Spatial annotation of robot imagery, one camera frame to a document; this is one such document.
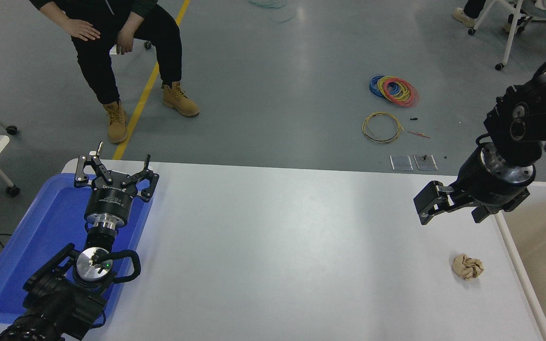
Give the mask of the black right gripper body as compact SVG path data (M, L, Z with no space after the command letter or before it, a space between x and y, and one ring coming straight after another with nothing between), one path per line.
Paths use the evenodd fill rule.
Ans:
M488 205L504 205L529 185L529 166L509 163L497 148L476 148L459 169L453 188Z

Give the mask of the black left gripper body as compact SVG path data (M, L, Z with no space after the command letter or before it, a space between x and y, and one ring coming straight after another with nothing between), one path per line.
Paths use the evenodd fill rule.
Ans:
M85 209L85 221L95 222L97 216L112 215L113 222L128 222L132 202L138 194L136 184L122 188L119 181L106 184L103 178L94 178L91 187L91 196Z

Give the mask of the person's left hand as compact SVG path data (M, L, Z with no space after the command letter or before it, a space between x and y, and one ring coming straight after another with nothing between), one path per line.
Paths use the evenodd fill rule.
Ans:
M134 49L134 31L121 29L116 38L116 53L124 55L132 52Z

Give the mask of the person's right hand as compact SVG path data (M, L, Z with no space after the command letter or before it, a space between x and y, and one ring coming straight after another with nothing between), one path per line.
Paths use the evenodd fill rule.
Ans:
M79 19L67 19L62 24L62 28L71 37L82 41L95 41L100 38L100 32L91 23Z

